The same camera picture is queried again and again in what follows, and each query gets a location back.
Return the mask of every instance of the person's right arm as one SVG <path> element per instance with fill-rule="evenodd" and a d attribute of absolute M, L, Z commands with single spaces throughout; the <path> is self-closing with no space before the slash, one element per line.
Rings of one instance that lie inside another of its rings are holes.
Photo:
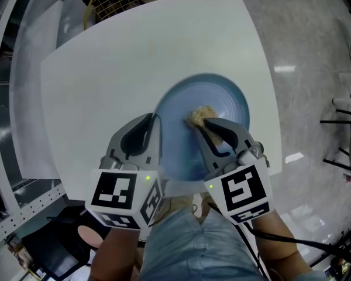
<path fill-rule="evenodd" d="M 283 220 L 276 211 L 252 220 L 252 227 L 266 233 L 294 238 Z M 297 245 L 290 242 L 270 241 L 256 237 L 256 245 L 261 259 L 272 280 L 279 280 L 280 275 L 284 281 L 291 281 L 296 276 L 307 273 L 312 269 L 303 260 Z"/>

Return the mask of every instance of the blue plate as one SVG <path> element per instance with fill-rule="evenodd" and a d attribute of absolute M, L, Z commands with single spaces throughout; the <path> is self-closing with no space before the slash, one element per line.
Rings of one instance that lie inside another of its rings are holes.
<path fill-rule="evenodd" d="M 227 78 L 216 74 L 199 74 L 177 83 L 155 110 L 161 118 L 163 136 L 160 165 L 168 179 L 198 181 L 207 174 L 196 136 L 184 121 L 191 111 L 207 105 L 220 118 L 240 123 L 249 129 L 250 115 L 245 96 Z M 232 152 L 225 142 L 218 150 Z"/>

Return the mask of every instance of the brown crumbly food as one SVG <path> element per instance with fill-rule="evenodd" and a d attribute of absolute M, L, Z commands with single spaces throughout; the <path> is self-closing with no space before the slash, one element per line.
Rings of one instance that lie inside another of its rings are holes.
<path fill-rule="evenodd" d="M 187 125 L 194 128 L 195 126 L 200 126 L 208 134 L 209 138 L 215 144 L 219 146 L 222 144 L 222 138 L 220 138 L 216 133 L 210 131 L 205 125 L 203 119 L 208 118 L 218 118 L 216 111 L 209 105 L 199 106 L 194 111 L 191 111 L 186 119 Z"/>

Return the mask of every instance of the forearm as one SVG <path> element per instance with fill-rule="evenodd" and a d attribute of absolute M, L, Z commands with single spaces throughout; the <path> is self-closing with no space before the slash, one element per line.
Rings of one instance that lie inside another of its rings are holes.
<path fill-rule="evenodd" d="M 130 280 L 139 233 L 112 229 L 92 261 L 89 280 Z"/>
<path fill-rule="evenodd" d="M 294 238 L 276 211 L 253 220 L 252 226 L 255 230 Z M 256 245 L 260 257 L 273 280 L 277 280 L 277 275 L 280 275 L 282 280 L 292 280 L 296 276 L 311 270 L 294 243 L 270 241 L 256 237 Z"/>

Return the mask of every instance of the white table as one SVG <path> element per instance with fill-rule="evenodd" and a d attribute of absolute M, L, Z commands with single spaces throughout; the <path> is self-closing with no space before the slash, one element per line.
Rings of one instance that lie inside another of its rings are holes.
<path fill-rule="evenodd" d="M 242 0 L 160 0 L 81 33 L 42 62 L 42 103 L 53 159 L 70 199 L 83 200 L 112 135 L 153 112 L 177 82 L 217 73 L 237 84 L 271 174 L 281 172 L 276 96 Z"/>

